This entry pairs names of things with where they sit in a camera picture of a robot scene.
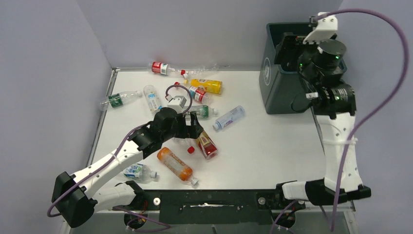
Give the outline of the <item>purple label clear bottle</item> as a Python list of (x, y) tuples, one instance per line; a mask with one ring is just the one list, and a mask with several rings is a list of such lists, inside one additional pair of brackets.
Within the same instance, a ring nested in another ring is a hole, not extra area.
[(222, 130), (228, 125), (240, 120), (244, 116), (245, 110), (241, 105), (239, 105), (231, 111), (227, 112), (226, 114), (222, 115), (218, 119), (216, 119), (212, 127), (215, 131)]

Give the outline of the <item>slim white label bottle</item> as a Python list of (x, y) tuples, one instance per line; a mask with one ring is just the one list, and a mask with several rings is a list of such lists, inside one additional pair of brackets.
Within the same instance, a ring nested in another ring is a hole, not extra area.
[(148, 107), (152, 114), (156, 114), (163, 107), (159, 95), (153, 85), (147, 85), (143, 89)]

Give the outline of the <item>red Nongfu label bottle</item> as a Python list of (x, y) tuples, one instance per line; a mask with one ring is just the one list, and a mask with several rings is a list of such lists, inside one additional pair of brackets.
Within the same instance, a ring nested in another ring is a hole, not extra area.
[(192, 141), (189, 138), (173, 138), (173, 141), (183, 150), (187, 151), (188, 154), (195, 152)]

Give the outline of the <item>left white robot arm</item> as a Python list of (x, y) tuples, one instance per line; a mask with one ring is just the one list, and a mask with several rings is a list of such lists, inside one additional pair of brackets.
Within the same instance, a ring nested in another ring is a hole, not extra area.
[(56, 215), (62, 216), (71, 228), (76, 228), (98, 211), (136, 204), (143, 196), (143, 189), (136, 182), (123, 182), (106, 190), (101, 187), (124, 169), (160, 150), (171, 138), (198, 138), (204, 129), (195, 112), (189, 115), (190, 124), (187, 125), (185, 114), (164, 107), (152, 121), (130, 130), (113, 152), (96, 163), (71, 175), (59, 174), (47, 216), (54, 217), (51, 211), (56, 208)]

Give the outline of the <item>orange tea bottle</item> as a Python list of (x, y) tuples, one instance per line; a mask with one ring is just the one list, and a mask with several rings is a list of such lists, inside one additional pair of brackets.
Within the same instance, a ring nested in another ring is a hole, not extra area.
[(181, 181), (190, 183), (196, 186), (199, 179), (193, 174), (193, 169), (184, 163), (176, 154), (174, 154), (168, 147), (162, 148), (157, 153), (157, 158), (166, 167), (168, 167)]

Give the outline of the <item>gold red energy drink bottle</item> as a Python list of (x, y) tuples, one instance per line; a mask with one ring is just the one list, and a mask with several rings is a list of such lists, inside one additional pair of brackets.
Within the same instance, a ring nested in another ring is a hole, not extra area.
[(210, 160), (218, 154), (216, 144), (205, 131), (199, 135), (195, 142), (206, 160)]

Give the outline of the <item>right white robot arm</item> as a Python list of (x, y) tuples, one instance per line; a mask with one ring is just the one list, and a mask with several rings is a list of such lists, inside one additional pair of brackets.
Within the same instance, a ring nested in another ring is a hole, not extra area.
[(357, 140), (350, 135), (357, 108), (354, 89), (342, 78), (346, 71), (346, 46), (335, 36), (316, 44), (304, 39), (303, 35), (284, 33), (276, 46), (275, 62), (298, 74), (303, 87), (300, 95), (318, 128), (326, 171), (322, 179), (278, 184), (274, 202), (286, 208), (293, 200), (333, 205), (368, 198), (372, 192), (360, 178), (355, 154)]

